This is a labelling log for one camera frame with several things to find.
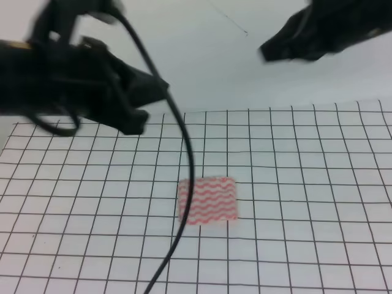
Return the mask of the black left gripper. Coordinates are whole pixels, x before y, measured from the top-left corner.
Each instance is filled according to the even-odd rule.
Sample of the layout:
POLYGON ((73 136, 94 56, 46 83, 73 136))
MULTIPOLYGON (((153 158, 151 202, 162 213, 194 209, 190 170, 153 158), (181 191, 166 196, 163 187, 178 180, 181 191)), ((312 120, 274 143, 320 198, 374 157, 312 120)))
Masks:
POLYGON ((48 124, 39 114, 59 112, 70 116, 75 128, 84 117, 120 129, 124 135, 141 135, 149 113, 141 107, 164 100, 160 86, 168 89, 164 80, 129 66, 111 54, 99 40, 84 37, 77 46, 64 47, 64 61, 52 61, 57 41, 43 43, 29 40, 28 44, 43 63, 45 71, 39 100, 27 112, 27 117, 43 129, 48 124))

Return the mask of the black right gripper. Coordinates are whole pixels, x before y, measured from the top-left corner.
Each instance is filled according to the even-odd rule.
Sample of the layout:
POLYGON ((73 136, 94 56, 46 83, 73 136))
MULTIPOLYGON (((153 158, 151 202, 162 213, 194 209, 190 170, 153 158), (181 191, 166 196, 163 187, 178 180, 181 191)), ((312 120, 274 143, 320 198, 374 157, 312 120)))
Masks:
POLYGON ((391 32, 391 1, 311 1, 291 19, 294 29, 282 28, 260 46, 266 62, 316 61, 391 32))

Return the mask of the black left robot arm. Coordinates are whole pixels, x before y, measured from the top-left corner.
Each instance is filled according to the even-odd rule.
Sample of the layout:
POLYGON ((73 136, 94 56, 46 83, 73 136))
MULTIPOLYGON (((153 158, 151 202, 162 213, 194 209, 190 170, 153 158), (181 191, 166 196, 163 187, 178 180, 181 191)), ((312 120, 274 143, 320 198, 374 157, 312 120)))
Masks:
POLYGON ((24 116, 53 135, 75 136, 82 118, 140 135, 149 118, 142 107, 165 100, 165 89, 90 37, 70 46, 58 69, 38 46, 1 41, 1 115, 24 116))

